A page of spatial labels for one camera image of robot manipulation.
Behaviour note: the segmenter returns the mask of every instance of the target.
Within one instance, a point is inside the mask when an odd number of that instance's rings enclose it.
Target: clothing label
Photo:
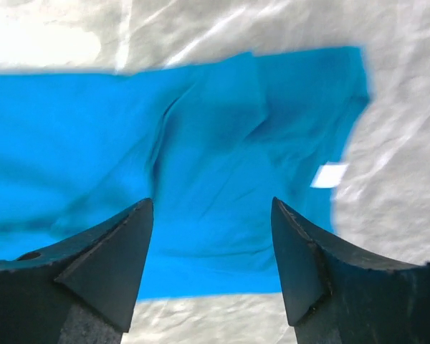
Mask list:
[[[335,188],[343,180],[347,167],[347,163],[327,163],[321,165],[315,174],[311,187]]]

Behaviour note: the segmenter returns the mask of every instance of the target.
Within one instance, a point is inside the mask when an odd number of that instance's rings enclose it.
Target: black plastic part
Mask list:
[[[287,319],[299,344],[430,343],[430,263],[361,249],[278,199],[271,221]]]
[[[145,199],[66,240],[0,260],[0,344],[119,343],[152,228]]]

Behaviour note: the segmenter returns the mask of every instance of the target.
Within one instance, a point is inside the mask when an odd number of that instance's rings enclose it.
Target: folded garment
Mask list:
[[[333,231],[332,190],[311,183],[368,102],[356,47],[0,75],[0,259],[151,197],[140,299],[279,292],[272,198]]]

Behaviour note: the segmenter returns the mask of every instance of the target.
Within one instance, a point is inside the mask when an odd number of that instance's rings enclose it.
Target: marbled surface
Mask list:
[[[148,67],[360,44],[374,99],[336,196],[340,235],[430,260],[430,0],[0,0],[0,69]],[[293,343],[281,295],[137,306],[124,343]]]

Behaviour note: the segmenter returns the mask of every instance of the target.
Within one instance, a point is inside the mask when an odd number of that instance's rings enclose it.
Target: gray table surface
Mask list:
[[[376,98],[335,197],[339,234],[430,260],[430,0],[0,0],[0,69],[149,67],[366,47]],[[281,295],[146,302],[124,343],[294,343]]]

